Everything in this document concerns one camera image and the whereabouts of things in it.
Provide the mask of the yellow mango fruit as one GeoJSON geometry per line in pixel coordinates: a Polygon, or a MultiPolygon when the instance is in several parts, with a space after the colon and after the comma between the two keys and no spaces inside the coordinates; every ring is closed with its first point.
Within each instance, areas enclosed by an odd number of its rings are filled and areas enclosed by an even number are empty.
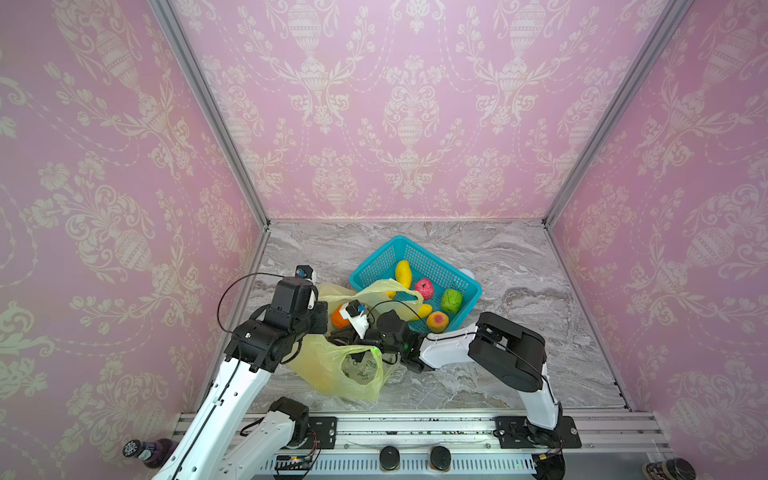
{"type": "Polygon", "coordinates": [[[395,267],[395,280],[405,289],[410,289],[413,282],[413,273],[410,263],[407,260],[401,260],[395,267]]]}
{"type": "Polygon", "coordinates": [[[417,317],[419,319],[428,318],[433,312],[433,307],[430,304],[422,304],[418,310],[417,317]]]}

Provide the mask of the orange yellow fruit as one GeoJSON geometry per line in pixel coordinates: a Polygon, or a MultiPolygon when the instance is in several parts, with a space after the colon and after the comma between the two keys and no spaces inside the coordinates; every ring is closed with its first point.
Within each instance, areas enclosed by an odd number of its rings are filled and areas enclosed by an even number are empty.
{"type": "Polygon", "coordinates": [[[450,317],[442,311],[432,312],[426,319],[426,325],[431,333],[443,333],[450,324],[450,317]]]}

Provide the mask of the red fruit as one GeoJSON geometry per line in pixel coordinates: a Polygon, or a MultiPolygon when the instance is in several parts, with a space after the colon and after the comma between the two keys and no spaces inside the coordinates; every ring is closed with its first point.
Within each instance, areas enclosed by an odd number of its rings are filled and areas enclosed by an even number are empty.
{"type": "Polygon", "coordinates": [[[434,285],[428,278],[421,278],[416,281],[413,290],[420,293],[425,301],[430,300],[435,293],[434,285]]]}

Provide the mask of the yellow plastic bag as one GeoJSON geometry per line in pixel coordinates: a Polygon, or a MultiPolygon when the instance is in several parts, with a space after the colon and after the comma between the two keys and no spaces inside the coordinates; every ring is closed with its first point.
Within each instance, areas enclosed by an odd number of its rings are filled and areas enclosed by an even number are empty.
{"type": "MultiPolygon", "coordinates": [[[[422,295],[405,289],[393,279],[378,280],[357,292],[332,283],[318,286],[319,299],[328,304],[331,314],[342,304],[358,300],[368,308],[370,326],[380,315],[394,310],[406,321],[415,317],[424,303],[422,295]],[[397,292],[394,299],[386,295],[397,292]]],[[[337,346],[327,335],[310,334],[302,339],[298,356],[287,368],[320,394],[349,400],[375,401],[399,361],[393,354],[383,355],[376,347],[337,346]]]]}

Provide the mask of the green fruit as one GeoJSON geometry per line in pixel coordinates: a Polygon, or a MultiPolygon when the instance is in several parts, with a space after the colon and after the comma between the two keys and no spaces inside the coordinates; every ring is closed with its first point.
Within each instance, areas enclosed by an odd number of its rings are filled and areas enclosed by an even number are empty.
{"type": "Polygon", "coordinates": [[[440,300],[440,309],[447,315],[457,315],[463,305],[463,294],[455,289],[446,289],[440,300]]]}

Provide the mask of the teal plastic basket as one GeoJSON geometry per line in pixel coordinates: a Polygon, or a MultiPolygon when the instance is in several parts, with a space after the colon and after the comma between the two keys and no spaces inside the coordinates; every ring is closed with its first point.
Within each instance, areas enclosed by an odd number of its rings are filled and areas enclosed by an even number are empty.
{"type": "Polygon", "coordinates": [[[446,331],[459,329],[480,299],[482,286],[471,275],[405,236],[395,236],[375,250],[352,272],[349,283],[353,289],[361,291],[375,281],[395,279],[396,266],[403,260],[409,262],[413,285],[422,278],[431,282],[434,294],[426,303],[434,311],[445,312],[441,305],[445,290],[453,289],[462,295],[457,312],[447,312],[450,322],[446,331]]]}

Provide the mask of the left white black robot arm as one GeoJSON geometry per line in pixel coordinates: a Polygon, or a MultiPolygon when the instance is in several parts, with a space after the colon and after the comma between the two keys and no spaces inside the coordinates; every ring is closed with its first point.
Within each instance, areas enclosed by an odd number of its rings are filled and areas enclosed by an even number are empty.
{"type": "Polygon", "coordinates": [[[278,366],[298,357],[304,338],[327,330],[328,305],[320,300],[308,265],[283,276],[272,300],[230,333],[206,399],[158,479],[252,479],[277,452],[307,438],[308,409],[282,397],[237,446],[231,444],[252,403],[278,366]]]}

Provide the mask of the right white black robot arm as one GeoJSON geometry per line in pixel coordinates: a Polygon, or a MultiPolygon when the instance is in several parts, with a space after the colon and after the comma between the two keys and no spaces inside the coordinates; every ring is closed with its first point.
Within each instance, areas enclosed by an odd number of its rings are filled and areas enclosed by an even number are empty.
{"type": "Polygon", "coordinates": [[[505,432],[520,432],[537,447],[560,450],[565,446],[563,435],[557,432],[563,408],[550,386],[545,340],[527,327],[483,312],[475,323],[460,330],[420,333],[390,310],[364,335],[349,326],[331,333],[329,342],[375,347],[416,373],[475,363],[517,391],[524,404],[522,425],[505,427],[505,432]]]}

